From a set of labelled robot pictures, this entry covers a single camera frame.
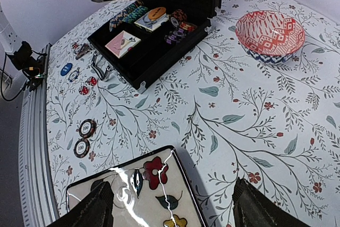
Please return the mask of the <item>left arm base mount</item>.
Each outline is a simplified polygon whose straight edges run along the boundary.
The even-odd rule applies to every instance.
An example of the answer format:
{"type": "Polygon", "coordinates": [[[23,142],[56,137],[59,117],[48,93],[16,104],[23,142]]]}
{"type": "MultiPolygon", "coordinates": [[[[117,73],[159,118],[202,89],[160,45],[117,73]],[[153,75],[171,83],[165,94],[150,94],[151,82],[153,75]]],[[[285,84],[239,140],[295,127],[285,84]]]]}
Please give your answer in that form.
{"type": "Polygon", "coordinates": [[[32,50],[28,42],[23,41],[20,48],[12,55],[6,54],[14,67],[22,71],[28,79],[25,89],[29,91],[37,89],[45,77],[45,64],[47,53],[39,53],[32,50]]]}

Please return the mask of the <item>black poker case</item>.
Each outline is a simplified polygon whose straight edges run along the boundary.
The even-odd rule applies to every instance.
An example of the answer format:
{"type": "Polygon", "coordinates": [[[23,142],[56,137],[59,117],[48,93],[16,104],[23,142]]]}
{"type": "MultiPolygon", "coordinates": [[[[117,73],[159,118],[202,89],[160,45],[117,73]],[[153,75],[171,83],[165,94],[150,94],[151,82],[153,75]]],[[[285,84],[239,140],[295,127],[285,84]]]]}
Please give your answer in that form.
{"type": "Polygon", "coordinates": [[[88,40],[142,93],[210,33],[222,0],[132,1],[139,7],[124,21],[106,22],[88,40]]]}

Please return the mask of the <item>black 100 chip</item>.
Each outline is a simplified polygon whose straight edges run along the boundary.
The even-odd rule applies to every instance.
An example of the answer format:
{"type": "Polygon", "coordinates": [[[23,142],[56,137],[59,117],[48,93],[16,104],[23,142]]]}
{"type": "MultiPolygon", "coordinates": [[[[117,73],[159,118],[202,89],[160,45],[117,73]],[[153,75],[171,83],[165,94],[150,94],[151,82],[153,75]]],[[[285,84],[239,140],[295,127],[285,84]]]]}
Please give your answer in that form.
{"type": "Polygon", "coordinates": [[[73,149],[77,158],[84,158],[90,150],[90,142],[86,138],[79,139],[73,149]]]}
{"type": "Polygon", "coordinates": [[[92,119],[84,120],[79,127],[79,135],[82,138],[90,138],[96,130],[96,122],[92,119]]]}

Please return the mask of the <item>black triangular dealer button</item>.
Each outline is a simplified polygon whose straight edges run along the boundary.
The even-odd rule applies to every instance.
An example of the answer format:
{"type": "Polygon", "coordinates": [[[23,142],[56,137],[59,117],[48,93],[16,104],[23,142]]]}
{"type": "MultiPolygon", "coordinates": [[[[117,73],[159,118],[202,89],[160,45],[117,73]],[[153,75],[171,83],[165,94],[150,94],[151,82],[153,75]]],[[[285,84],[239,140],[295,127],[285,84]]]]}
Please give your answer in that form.
{"type": "Polygon", "coordinates": [[[91,47],[88,44],[86,43],[82,44],[82,46],[76,53],[75,59],[79,60],[82,56],[86,55],[90,51],[91,51],[91,47]]]}

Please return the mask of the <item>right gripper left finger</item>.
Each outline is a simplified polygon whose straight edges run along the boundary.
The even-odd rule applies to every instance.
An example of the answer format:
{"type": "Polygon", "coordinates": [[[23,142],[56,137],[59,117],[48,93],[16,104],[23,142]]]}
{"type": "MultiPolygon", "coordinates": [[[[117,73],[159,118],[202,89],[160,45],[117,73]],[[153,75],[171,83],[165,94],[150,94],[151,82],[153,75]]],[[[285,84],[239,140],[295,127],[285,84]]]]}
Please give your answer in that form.
{"type": "Polygon", "coordinates": [[[109,182],[101,182],[69,213],[49,227],[59,226],[113,226],[114,193],[109,182]]]}

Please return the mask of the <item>red playing card deck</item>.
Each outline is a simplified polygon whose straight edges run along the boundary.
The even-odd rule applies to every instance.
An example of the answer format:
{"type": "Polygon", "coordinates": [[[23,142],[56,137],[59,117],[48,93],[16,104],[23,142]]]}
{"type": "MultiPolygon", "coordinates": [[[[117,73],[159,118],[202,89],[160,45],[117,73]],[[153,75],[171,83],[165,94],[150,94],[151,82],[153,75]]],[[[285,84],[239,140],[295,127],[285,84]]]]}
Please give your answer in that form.
{"type": "Polygon", "coordinates": [[[131,51],[141,39],[123,30],[111,41],[109,41],[105,47],[117,58],[123,57],[129,51],[131,51]]]}

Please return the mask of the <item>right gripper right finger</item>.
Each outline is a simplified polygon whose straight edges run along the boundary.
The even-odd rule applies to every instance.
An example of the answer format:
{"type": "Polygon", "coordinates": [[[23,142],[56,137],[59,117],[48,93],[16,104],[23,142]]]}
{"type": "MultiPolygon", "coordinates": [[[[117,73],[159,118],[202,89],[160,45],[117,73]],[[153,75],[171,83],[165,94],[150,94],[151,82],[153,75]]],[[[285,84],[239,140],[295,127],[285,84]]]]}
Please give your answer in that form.
{"type": "Polygon", "coordinates": [[[235,226],[307,226],[276,206],[246,179],[237,178],[232,199],[235,226]]]}

